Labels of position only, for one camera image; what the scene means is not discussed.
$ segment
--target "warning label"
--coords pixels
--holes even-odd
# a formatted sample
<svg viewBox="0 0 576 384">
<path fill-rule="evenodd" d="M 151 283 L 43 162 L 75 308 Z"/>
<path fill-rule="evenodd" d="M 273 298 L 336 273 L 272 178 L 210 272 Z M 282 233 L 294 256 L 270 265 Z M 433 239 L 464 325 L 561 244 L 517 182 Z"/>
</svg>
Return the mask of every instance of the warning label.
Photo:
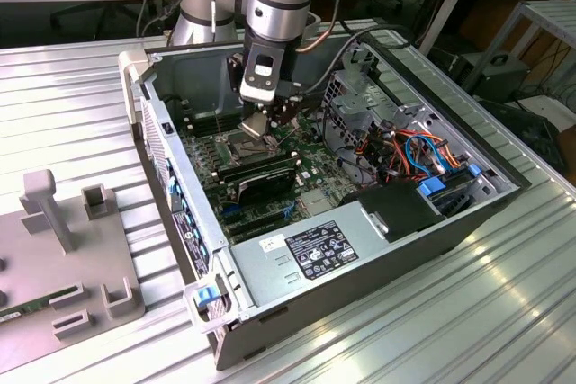
<svg viewBox="0 0 576 384">
<path fill-rule="evenodd" d="M 316 279 L 358 255 L 334 220 L 285 239 L 307 279 Z"/>
</svg>

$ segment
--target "gray 3d printed holder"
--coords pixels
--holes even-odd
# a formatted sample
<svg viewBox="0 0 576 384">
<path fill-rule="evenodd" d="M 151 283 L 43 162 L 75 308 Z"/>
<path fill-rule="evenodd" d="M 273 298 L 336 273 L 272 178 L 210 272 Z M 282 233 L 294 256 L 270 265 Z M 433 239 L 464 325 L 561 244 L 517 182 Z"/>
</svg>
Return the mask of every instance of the gray 3d printed holder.
<svg viewBox="0 0 576 384">
<path fill-rule="evenodd" d="M 114 192 L 56 203 L 50 170 L 23 180 L 24 211 L 0 215 L 0 373 L 144 314 Z"/>
</svg>

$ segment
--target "circuit board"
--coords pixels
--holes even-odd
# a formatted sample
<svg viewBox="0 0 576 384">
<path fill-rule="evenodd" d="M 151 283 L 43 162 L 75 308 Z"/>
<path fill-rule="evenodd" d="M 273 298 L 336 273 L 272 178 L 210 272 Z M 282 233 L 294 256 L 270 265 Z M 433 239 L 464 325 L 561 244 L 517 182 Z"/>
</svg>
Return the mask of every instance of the circuit board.
<svg viewBox="0 0 576 384">
<path fill-rule="evenodd" d="M 66 288 L 64 290 L 52 292 L 46 296 L 42 296 L 38 299 L 27 301 L 22 305 L 14 306 L 12 308 L 4 309 L 0 312 L 0 324 L 7 323 L 13 319 L 19 317 L 25 317 L 27 315 L 33 314 L 47 308 L 52 299 L 56 299 L 61 296 L 65 296 L 71 292 L 74 292 L 76 287 Z"/>
<path fill-rule="evenodd" d="M 212 209 L 232 244 L 309 218 L 337 207 L 358 185 L 337 164 L 337 158 L 314 134 L 313 121 L 303 115 L 272 129 L 256 140 L 240 129 L 195 137 L 188 130 L 180 138 Z M 214 180 L 215 172 L 256 164 L 266 168 L 283 155 L 294 155 L 295 183 L 289 191 L 271 194 L 258 202 L 238 205 L 232 186 Z"/>
</svg>

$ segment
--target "blue cable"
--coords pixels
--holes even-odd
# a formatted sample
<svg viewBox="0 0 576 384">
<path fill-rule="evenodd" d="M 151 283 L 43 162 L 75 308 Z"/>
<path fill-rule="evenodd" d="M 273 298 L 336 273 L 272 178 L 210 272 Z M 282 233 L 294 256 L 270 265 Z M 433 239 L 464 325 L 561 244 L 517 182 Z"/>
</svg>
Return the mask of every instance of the blue cable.
<svg viewBox="0 0 576 384">
<path fill-rule="evenodd" d="M 422 139 L 424 142 L 426 142 L 426 144 L 428 144 L 430 146 L 430 148 L 432 148 L 432 150 L 434 151 L 434 154 L 436 155 L 436 158 L 438 159 L 438 162 L 444 167 L 444 169 L 446 171 L 452 171 L 452 167 L 450 166 L 450 164 L 448 164 L 448 162 L 442 157 L 442 155 L 440 154 L 440 152 L 438 151 L 436 144 L 434 143 L 434 141 L 432 141 L 430 138 L 428 137 L 424 137 L 422 135 L 413 135 L 412 137 L 408 138 L 406 140 L 406 145 L 405 145 L 405 149 L 406 149 L 406 156 L 408 157 L 409 162 L 414 165 L 415 167 L 419 168 L 420 170 L 422 170 L 424 173 L 427 174 L 428 177 L 430 177 L 432 174 L 428 171 L 428 169 L 423 166 L 418 164 L 413 158 L 412 158 L 412 152 L 410 150 L 410 142 L 412 141 L 413 138 L 420 138 Z"/>
</svg>

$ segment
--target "aluminum extrusion table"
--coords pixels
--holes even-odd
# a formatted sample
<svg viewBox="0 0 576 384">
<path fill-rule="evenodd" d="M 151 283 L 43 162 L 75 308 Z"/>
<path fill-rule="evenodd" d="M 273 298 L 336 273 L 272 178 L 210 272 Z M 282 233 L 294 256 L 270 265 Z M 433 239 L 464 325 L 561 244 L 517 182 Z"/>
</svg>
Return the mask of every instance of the aluminum extrusion table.
<svg viewBox="0 0 576 384">
<path fill-rule="evenodd" d="M 524 33 L 522 38 L 514 46 L 511 54 L 520 57 L 528 43 L 535 37 L 540 29 L 548 31 L 558 40 L 576 48 L 576 2 L 573 1 L 543 1 L 543 2 L 520 2 L 510 14 L 502 28 L 496 34 L 490 46 L 484 51 L 480 60 L 464 81 L 462 88 L 470 91 L 474 83 L 480 78 L 482 71 L 492 60 L 496 51 L 504 43 L 506 38 L 516 28 L 522 18 L 527 18 L 532 25 Z M 558 83 L 563 83 L 567 78 L 576 74 L 576 63 L 569 67 L 562 75 Z"/>
<path fill-rule="evenodd" d="M 53 170 L 57 198 L 87 184 L 113 188 L 147 307 L 143 318 L 7 372 L 1 383 L 576 381 L 576 191 L 414 49 L 395 54 L 533 187 L 453 252 L 216 371 L 181 300 L 116 64 L 123 50 L 163 44 L 0 51 L 0 211 L 17 208 L 16 180 L 33 167 Z M 394 92 L 411 92 L 382 77 Z"/>
</svg>

